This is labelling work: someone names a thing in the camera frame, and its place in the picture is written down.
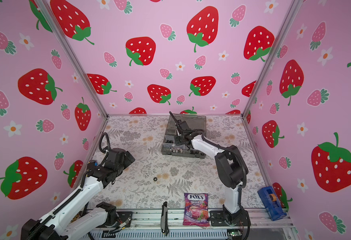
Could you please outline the grey plastic organizer box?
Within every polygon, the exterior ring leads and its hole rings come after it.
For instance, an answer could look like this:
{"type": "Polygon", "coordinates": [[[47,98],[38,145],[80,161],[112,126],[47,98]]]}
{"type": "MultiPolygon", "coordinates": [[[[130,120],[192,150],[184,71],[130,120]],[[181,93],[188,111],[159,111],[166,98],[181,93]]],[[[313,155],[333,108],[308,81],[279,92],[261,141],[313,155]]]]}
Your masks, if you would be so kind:
{"type": "Polygon", "coordinates": [[[173,114],[170,116],[161,152],[164,156],[171,155],[176,157],[199,158],[205,159],[205,154],[196,150],[191,145],[191,138],[186,139],[185,133],[179,133],[176,127],[176,121],[183,130],[204,130],[206,131],[206,116],[173,114]]]}

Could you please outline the silver wing nuts pile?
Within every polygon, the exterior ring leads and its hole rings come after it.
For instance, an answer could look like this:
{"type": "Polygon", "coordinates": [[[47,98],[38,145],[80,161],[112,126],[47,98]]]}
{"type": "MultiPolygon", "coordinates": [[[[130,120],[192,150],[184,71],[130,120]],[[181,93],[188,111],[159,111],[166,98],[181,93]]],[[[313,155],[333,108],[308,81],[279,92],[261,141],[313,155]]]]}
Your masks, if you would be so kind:
{"type": "Polygon", "coordinates": [[[172,153],[178,153],[178,154],[183,154],[183,153],[184,153],[184,150],[183,150],[183,147],[180,147],[180,146],[173,146],[173,147],[170,147],[170,152],[172,152],[172,153]]]}

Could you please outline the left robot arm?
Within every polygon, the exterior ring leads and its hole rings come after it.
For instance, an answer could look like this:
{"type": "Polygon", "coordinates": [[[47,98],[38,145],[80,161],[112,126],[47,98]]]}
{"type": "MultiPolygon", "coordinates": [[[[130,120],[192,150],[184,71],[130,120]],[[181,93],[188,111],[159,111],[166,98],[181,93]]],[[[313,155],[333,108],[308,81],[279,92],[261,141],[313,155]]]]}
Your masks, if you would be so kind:
{"type": "Polygon", "coordinates": [[[105,202],[77,220],[74,217],[85,209],[94,196],[114,184],[116,178],[134,161],[130,152],[117,148],[107,150],[100,164],[90,161],[80,185],[39,220],[28,220],[22,227],[21,239],[79,240],[99,226],[112,227],[114,232],[122,230],[128,221],[123,222],[116,206],[105,202]]]}

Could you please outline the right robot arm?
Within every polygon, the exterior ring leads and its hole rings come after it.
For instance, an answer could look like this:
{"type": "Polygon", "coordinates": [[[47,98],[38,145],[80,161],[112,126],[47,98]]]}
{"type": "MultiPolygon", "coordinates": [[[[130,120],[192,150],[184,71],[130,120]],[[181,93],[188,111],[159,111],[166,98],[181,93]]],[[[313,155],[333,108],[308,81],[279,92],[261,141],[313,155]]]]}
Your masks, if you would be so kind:
{"type": "Polygon", "coordinates": [[[242,189],[247,184],[248,168],[239,149],[221,146],[209,140],[202,129],[190,129],[185,121],[174,119],[177,132],[176,144],[204,153],[215,160],[220,181],[225,186],[223,219],[233,225],[245,214],[241,205],[242,189]]]}

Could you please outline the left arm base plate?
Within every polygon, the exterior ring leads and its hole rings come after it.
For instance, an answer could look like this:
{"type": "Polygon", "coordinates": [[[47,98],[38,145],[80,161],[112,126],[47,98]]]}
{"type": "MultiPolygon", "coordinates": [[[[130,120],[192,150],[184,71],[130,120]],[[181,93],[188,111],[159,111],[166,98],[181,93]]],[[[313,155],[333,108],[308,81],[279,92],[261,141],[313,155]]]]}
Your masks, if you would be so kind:
{"type": "Polygon", "coordinates": [[[132,222],[133,212],[128,211],[117,211],[115,214],[112,214],[107,218],[106,222],[97,228],[111,228],[115,229],[121,224],[125,224],[123,228],[129,228],[132,222]]]}

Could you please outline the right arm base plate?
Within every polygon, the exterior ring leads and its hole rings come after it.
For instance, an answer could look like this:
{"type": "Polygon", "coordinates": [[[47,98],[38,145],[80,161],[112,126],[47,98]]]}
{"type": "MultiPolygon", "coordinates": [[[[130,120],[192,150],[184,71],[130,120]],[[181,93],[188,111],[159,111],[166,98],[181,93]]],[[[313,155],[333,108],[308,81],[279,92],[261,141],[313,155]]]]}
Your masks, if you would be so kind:
{"type": "Polygon", "coordinates": [[[213,227],[248,227],[251,226],[248,212],[239,210],[232,214],[227,210],[210,211],[207,219],[213,227]]]}

